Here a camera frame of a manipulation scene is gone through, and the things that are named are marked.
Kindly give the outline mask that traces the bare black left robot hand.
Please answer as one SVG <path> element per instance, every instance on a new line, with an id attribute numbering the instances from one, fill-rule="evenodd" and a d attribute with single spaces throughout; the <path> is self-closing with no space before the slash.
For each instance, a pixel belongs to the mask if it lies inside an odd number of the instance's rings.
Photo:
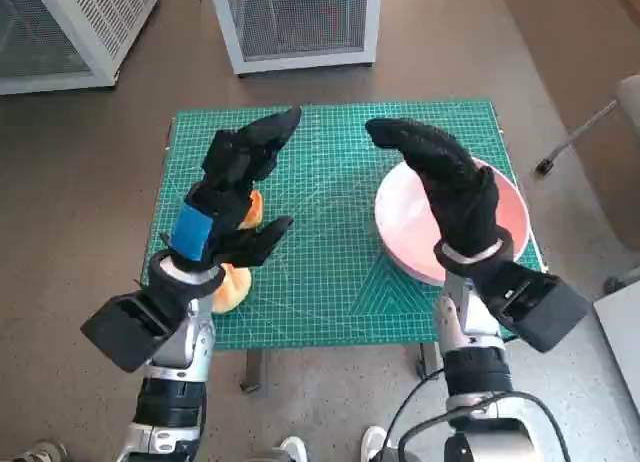
<path id="1" fill-rule="evenodd" d="M 204 175 L 191 186 L 166 237 L 177 267 L 201 271 L 222 263 L 238 268 L 264 264 L 293 218 L 280 216 L 261 229 L 240 225 L 250 212 L 254 184 L 275 169 L 301 115 L 299 107 L 292 107 L 215 133 L 201 165 Z"/>

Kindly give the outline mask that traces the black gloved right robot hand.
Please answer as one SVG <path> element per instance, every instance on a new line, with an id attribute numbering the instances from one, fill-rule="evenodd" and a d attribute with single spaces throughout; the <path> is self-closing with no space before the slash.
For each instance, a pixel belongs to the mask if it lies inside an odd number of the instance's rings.
<path id="1" fill-rule="evenodd" d="M 376 147 L 398 151 L 418 175 L 450 249 L 474 258 L 508 242 L 497 223 L 493 170 L 478 166 L 453 135 L 412 119 L 374 118 L 365 129 Z"/>

